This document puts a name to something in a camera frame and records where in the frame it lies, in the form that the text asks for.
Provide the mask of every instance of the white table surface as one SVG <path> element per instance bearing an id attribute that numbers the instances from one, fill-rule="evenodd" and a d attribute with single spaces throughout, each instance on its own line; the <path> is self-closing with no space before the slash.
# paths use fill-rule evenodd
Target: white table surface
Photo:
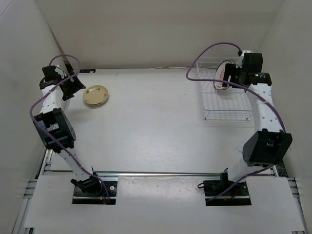
<path id="1" fill-rule="evenodd" d="M 83 103 L 83 91 L 70 100 L 66 115 L 77 134 L 81 163 L 97 171 L 220 173 L 238 161 L 254 128 L 204 122 L 197 84 L 185 72 L 97 69 L 80 74 L 86 87 L 109 90 L 109 99 L 98 108 Z M 69 167 L 56 155 L 51 169 Z"/>
<path id="2" fill-rule="evenodd" d="M 247 178 L 251 206 L 206 207 L 203 178 L 119 177 L 116 205 L 71 204 L 72 174 L 41 175 L 25 227 L 35 234 L 292 234 L 303 231 L 288 181 Z"/>

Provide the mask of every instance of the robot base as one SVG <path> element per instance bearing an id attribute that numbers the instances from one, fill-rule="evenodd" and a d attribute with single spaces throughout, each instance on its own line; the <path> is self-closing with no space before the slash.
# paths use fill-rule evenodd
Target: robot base
<path id="1" fill-rule="evenodd" d="M 205 180 L 203 187 L 206 206 L 250 206 L 251 201 L 246 182 L 238 183 L 225 195 L 209 201 L 210 198 L 220 194 L 232 184 L 233 182 L 228 180 L 226 173 L 221 173 L 221 180 Z"/>
<path id="2" fill-rule="evenodd" d="M 107 204 L 104 199 L 101 198 L 102 194 L 91 195 L 84 193 L 78 186 L 74 188 L 72 204 L 94 204 L 94 205 L 115 205 L 117 196 L 117 181 L 104 181 L 109 195 L 110 203 Z"/>

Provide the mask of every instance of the white robotic arm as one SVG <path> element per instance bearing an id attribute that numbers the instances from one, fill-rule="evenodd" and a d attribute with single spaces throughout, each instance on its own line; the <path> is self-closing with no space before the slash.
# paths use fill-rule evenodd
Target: white robotic arm
<path id="1" fill-rule="evenodd" d="M 271 78 L 269 74 L 262 73 L 261 69 L 262 55 L 243 51 L 236 67 L 226 68 L 225 77 L 230 77 L 231 82 L 247 86 L 273 106 Z M 227 169 L 228 180 L 232 182 L 281 162 L 292 142 L 291 134 L 284 132 L 276 114 L 266 102 L 250 92 L 246 95 L 252 107 L 255 134 L 244 145 L 243 157 Z"/>
<path id="2" fill-rule="evenodd" d="M 76 76 L 64 82 L 61 86 L 54 88 L 65 77 L 58 73 L 59 70 L 55 66 L 47 66 L 42 69 L 45 77 L 40 82 L 40 89 L 43 95 L 50 92 L 50 95 L 43 101 L 40 113 L 34 118 L 39 123 L 40 127 L 35 124 L 35 127 L 47 149 L 53 150 L 59 154 L 69 165 L 76 176 L 76 180 L 71 182 L 78 186 L 84 193 L 99 194 L 103 189 L 101 183 L 96 176 L 90 176 L 83 170 L 83 166 L 78 162 L 77 155 L 74 149 L 74 141 L 76 134 L 69 120 L 62 110 L 64 101 L 72 98 L 74 93 L 85 88 Z M 65 149 L 74 157 L 68 154 L 63 148 L 56 144 L 42 129 L 45 129 L 51 134 Z"/>

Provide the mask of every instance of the white wire rack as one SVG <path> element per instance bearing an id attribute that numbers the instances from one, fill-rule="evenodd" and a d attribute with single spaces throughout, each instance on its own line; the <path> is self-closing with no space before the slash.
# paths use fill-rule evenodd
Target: white wire rack
<path id="1" fill-rule="evenodd" d="M 203 57 L 197 61 L 197 78 L 214 79 L 218 65 L 224 60 L 237 61 L 238 57 Z M 203 120 L 235 120 L 253 124 L 252 108 L 242 89 L 215 89 L 214 82 L 198 82 Z"/>

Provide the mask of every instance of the white wall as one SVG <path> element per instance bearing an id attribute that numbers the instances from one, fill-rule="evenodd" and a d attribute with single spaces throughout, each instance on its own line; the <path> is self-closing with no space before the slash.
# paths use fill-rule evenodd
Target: white wall
<path id="1" fill-rule="evenodd" d="M 190 65 L 208 45 L 257 49 L 282 0 L 36 0 L 83 67 Z M 236 52 L 229 46 L 211 54 Z"/>
<path id="2" fill-rule="evenodd" d="M 2 1 L 0 14 L 0 233 L 6 234 L 42 161 L 29 108 L 41 97 L 41 68 L 59 51 L 33 0 Z"/>
<path id="3" fill-rule="evenodd" d="M 285 1 L 258 51 L 264 56 L 263 71 L 272 78 L 274 104 L 293 137 L 284 162 L 290 176 L 296 177 L 312 233 L 311 12 L 310 0 Z"/>

